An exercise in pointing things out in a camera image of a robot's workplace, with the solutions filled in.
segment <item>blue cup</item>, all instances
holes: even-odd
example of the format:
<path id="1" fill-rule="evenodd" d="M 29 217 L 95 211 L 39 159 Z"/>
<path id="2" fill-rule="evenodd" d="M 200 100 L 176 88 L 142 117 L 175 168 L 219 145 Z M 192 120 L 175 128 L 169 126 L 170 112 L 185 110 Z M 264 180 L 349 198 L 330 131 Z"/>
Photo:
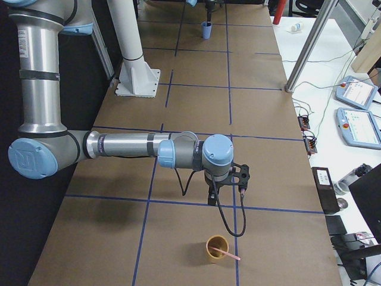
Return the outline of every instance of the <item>blue cup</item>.
<path id="1" fill-rule="evenodd" d="M 202 27 L 202 37 L 204 39 L 209 39 L 210 33 L 212 32 L 212 23 L 211 22 L 202 22 L 201 27 Z"/>

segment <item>pink straw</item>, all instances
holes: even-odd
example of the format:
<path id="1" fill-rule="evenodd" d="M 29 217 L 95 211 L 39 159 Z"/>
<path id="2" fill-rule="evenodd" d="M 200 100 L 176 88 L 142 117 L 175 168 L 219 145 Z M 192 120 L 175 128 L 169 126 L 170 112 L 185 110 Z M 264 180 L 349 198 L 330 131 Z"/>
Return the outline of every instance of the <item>pink straw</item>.
<path id="1" fill-rule="evenodd" d="M 221 252 L 221 253 L 223 253 L 223 254 L 226 254 L 227 256 L 230 256 L 231 258 L 234 258 L 234 259 L 236 259 L 236 260 L 238 260 L 238 261 L 240 261 L 240 260 L 241 260 L 241 258 L 240 258 L 240 257 L 238 257 L 238 256 L 235 256 L 235 255 L 234 255 L 234 254 L 232 254 L 232 253 L 229 253 L 229 252 L 226 252 L 226 251 L 220 250 L 220 249 L 218 249 L 218 248 L 215 248 L 215 247 L 212 247 L 212 246 L 208 246 L 208 248 L 210 248 L 210 249 L 213 249 L 213 250 L 217 250 L 217 251 L 219 251 L 219 252 Z"/>

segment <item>black monitor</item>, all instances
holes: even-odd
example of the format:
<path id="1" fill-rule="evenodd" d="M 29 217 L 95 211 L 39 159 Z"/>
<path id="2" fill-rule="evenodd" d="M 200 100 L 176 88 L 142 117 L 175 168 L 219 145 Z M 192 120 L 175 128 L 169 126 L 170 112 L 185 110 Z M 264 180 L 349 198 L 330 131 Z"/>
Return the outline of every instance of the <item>black monitor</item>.
<path id="1" fill-rule="evenodd" d="M 349 190 L 378 243 L 381 243 L 381 164 L 349 186 Z"/>

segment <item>table surface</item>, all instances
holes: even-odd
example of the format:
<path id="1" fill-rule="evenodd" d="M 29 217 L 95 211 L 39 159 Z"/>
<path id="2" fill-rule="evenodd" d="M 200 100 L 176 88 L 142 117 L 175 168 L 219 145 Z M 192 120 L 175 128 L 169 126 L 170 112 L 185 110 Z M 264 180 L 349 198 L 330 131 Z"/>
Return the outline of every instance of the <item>table surface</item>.
<path id="1" fill-rule="evenodd" d="M 290 33 L 291 25 L 303 22 L 304 28 L 301 33 Z M 283 17 L 278 26 L 274 26 L 277 43 L 282 56 L 286 76 L 292 72 L 304 42 L 314 24 L 313 18 L 288 18 Z M 311 106 L 313 114 L 310 115 L 311 130 L 317 135 L 317 154 L 310 158 L 311 167 L 327 167 L 333 182 L 343 178 L 347 173 L 361 164 L 369 164 L 376 167 L 381 163 L 381 152 L 366 148 L 350 147 L 344 144 L 337 128 L 335 110 L 339 107 L 351 108 L 337 101 L 334 96 L 335 88 L 318 89 L 309 85 L 310 82 L 318 87 L 336 85 L 345 76 L 355 76 L 361 80 L 369 76 L 363 73 L 355 73 L 350 64 L 355 58 L 352 47 L 345 39 L 339 26 L 334 19 L 329 19 L 308 61 L 327 61 L 341 57 L 329 62 L 308 62 L 303 69 L 301 77 L 296 84 L 297 88 L 293 98 L 306 102 Z M 377 93 L 375 100 L 380 101 Z M 300 103 L 309 110 L 308 105 Z M 381 105 L 372 103 L 370 111 L 381 116 Z M 381 126 L 381 120 L 376 118 L 377 124 Z M 339 212 L 348 233 L 366 231 L 371 233 L 365 223 L 356 203 L 350 193 L 337 196 L 346 199 L 348 208 Z M 349 285 L 345 271 L 341 269 L 343 285 Z"/>
<path id="2" fill-rule="evenodd" d="M 78 164 L 30 280 L 34 285 L 340 285 L 334 251 L 308 164 L 268 9 L 226 5 L 201 38 L 202 4 L 143 2 L 146 61 L 161 69 L 155 98 L 108 91 L 100 132 L 179 132 L 231 137 L 235 161 L 250 166 L 247 229 L 230 236 L 195 174 L 185 197 L 173 170 L 153 158 Z M 183 179 L 190 171 L 180 172 Z M 231 228 L 237 191 L 221 190 Z M 224 235 L 231 252 L 209 264 L 205 242 Z"/>

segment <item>label sticker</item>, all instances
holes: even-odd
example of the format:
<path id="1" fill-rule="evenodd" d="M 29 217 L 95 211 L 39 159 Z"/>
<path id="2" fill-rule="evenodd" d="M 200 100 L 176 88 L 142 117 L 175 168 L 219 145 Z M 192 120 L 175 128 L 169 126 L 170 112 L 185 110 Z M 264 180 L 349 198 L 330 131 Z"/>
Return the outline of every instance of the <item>label sticker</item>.
<path id="1" fill-rule="evenodd" d="M 18 52 L 20 53 L 20 58 L 29 57 L 28 39 L 27 39 L 27 31 L 26 30 L 18 31 Z"/>
<path id="2" fill-rule="evenodd" d="M 328 178 L 328 173 L 325 170 L 316 170 L 317 172 L 317 177 L 319 179 L 319 184 L 320 185 L 327 185 L 329 186 L 329 178 Z"/>

